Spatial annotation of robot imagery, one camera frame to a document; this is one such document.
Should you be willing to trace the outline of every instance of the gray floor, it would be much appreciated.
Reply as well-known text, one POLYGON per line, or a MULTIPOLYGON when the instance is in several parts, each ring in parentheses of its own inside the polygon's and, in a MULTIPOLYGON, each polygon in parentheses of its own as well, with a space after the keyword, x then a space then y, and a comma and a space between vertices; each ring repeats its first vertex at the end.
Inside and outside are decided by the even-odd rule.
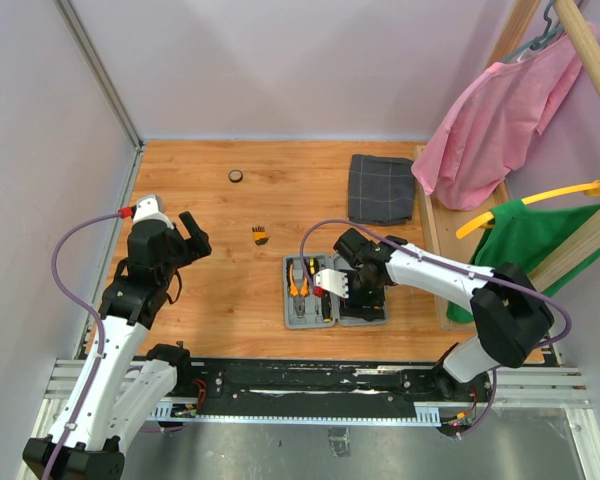
POLYGON ((462 442, 421 427, 351 427, 338 457, 329 427, 197 424, 138 434, 123 479, 583 479, 561 410, 501 410, 462 442))

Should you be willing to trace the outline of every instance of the tool box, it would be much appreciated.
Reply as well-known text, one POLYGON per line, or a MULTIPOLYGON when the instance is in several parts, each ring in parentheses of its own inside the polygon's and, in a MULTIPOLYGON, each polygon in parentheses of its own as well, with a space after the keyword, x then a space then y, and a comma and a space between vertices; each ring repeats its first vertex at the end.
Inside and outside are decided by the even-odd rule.
MULTIPOLYGON (((305 255, 307 269, 309 262, 317 263, 317 268, 332 268, 341 272, 353 271, 351 266, 337 253, 329 256, 324 253, 311 253, 305 255)), ((389 312, 386 301, 378 313, 380 318, 365 320, 364 318, 341 315, 341 307, 346 307, 346 302, 337 295, 325 292, 324 297, 317 297, 308 291, 308 281, 304 274, 298 255, 287 255, 282 259, 282 291, 284 296, 284 323, 292 329, 326 328, 339 322, 344 326, 373 326, 382 325, 389 321, 389 312), (303 288, 307 285, 307 296, 302 295, 303 288)))

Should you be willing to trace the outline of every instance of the wooden tabletop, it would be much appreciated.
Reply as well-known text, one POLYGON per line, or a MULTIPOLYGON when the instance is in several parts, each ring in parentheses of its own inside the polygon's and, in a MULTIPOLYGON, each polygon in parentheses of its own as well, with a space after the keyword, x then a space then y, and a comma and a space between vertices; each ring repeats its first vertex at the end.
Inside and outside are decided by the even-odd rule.
MULTIPOLYGON (((298 252, 302 235, 316 222, 346 218, 351 155, 411 157, 416 145, 149 143, 132 201, 155 193, 172 219, 189 210, 209 234, 213 253, 181 270, 180 300, 162 308, 139 353, 156 343, 182 340, 194 356, 434 361, 467 339, 468 332, 441 331, 433 296, 410 287, 389 289, 385 325, 289 330, 284 324, 281 259, 298 252), (242 182, 229 182, 233 169, 244 172, 242 182), (254 226, 265 227, 266 245, 255 245, 254 226)), ((307 251, 333 253, 345 228, 319 229, 307 251)), ((417 205, 407 224, 373 230, 424 248, 417 205)), ((127 221, 114 265, 126 256, 129 231, 127 221)))

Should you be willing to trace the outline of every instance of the gray checkered fabric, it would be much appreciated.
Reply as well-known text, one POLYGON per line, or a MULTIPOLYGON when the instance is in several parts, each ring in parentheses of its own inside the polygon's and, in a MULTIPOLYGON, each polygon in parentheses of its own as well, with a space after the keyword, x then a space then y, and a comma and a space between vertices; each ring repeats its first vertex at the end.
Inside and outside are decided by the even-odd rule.
POLYGON ((349 169, 349 220, 398 225, 411 220, 416 181, 408 158, 354 155, 349 169))

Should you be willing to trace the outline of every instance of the pink cloth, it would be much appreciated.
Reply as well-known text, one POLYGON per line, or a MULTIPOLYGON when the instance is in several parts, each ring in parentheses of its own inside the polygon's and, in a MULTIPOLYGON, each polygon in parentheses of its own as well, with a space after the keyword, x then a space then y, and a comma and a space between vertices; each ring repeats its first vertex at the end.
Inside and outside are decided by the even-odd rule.
POLYGON ((424 192, 435 190, 450 209, 478 207, 524 165, 531 135, 542 134, 581 67, 566 35, 520 63, 489 67, 456 100, 413 165, 424 192))

